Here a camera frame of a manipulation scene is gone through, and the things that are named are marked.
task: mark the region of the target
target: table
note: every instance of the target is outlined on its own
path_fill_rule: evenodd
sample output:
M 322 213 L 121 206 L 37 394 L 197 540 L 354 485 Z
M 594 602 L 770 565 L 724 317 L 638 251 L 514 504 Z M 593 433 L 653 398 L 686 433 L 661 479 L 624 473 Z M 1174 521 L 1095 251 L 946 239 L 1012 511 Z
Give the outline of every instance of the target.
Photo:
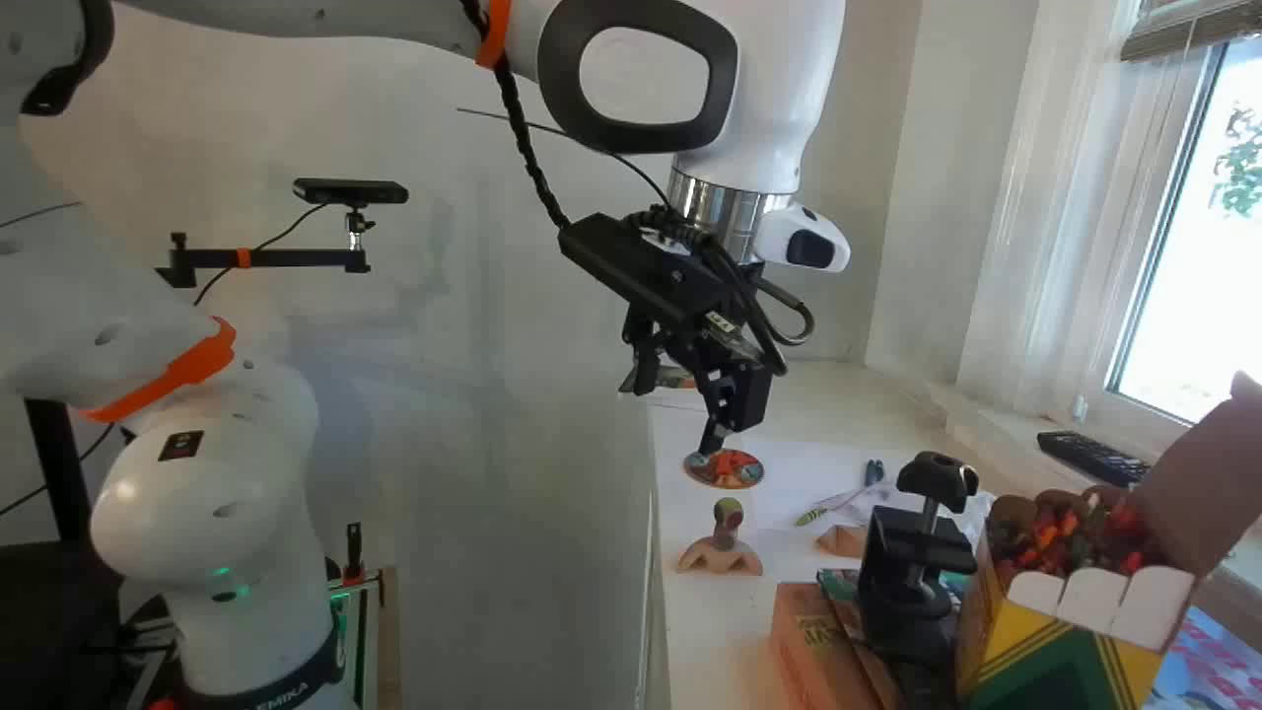
M 728 494 L 745 504 L 740 540 L 762 555 L 765 576 L 673 572 L 684 547 L 715 530 L 710 510 L 724 494 L 684 473 L 706 421 L 693 389 L 653 394 L 647 417 L 653 440 L 649 710 L 785 705 L 770 648 L 776 585 L 854 565 L 814 544 L 827 517 L 814 530 L 798 530 L 791 517 L 827 494 L 860 489 L 866 458 L 881 458 L 887 479 L 920 448 L 970 461 L 920 387 L 841 364 L 791 367 L 772 389 L 770 421 L 728 439 L 770 464 L 757 489 Z

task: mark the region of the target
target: toy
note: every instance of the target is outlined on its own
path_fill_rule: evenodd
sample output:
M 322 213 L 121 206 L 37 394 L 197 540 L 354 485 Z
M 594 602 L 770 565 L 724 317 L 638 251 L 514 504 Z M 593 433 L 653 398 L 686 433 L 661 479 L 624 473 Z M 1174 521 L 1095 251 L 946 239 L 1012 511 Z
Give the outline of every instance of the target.
M 751 572 L 762 576 L 762 560 L 751 544 L 737 540 L 737 530 L 745 521 L 745 510 L 737 497 L 723 497 L 715 504 L 715 536 L 693 540 L 684 555 L 678 567 L 706 567 L 706 572 Z

